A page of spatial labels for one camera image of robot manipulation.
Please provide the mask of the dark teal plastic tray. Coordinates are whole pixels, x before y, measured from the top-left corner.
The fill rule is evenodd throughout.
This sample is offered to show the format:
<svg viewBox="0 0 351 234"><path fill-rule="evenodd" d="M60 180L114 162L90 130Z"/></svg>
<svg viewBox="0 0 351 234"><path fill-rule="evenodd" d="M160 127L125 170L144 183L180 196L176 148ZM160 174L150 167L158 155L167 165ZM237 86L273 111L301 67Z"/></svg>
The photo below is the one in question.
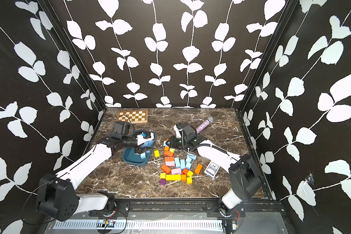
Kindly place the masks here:
<svg viewBox="0 0 351 234"><path fill-rule="evenodd" d="M153 147L137 146L137 138L136 137L141 132L149 132L149 131L148 130L136 130L127 140L129 145L128 145L128 147L126 147L122 158L128 164L135 165L135 166L145 166L149 161L151 153L155 149L155 146L153 146ZM140 154L142 154L144 152L146 153L146 158L141 159Z"/></svg>

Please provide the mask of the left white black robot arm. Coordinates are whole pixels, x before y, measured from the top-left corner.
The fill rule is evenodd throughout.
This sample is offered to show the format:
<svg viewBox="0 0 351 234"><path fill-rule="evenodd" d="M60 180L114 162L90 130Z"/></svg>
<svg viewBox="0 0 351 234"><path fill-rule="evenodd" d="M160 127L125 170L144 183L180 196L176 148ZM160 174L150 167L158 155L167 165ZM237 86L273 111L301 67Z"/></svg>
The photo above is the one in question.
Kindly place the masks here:
<svg viewBox="0 0 351 234"><path fill-rule="evenodd" d="M46 174L40 180L36 210L58 221L66 221L74 214L102 211L112 217L117 208L113 198L104 194L77 194L82 181L117 151L125 148L136 156L149 157L156 140L154 132L137 130L130 134L132 125L117 121L110 135L101 139L90 151L55 175Z"/></svg>

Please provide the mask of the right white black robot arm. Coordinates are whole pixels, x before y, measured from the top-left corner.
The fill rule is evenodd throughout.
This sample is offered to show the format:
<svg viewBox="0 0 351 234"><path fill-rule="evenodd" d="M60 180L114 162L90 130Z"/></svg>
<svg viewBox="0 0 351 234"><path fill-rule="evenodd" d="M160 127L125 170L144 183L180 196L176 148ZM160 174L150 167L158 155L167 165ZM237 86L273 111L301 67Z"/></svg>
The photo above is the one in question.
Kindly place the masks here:
<svg viewBox="0 0 351 234"><path fill-rule="evenodd" d="M219 209L224 215L249 200L262 187L261 170L251 155L240 156L216 146L188 123L177 123L174 131L175 135L166 141L167 146L187 153L197 151L199 156L229 174L232 188L219 200Z"/></svg>

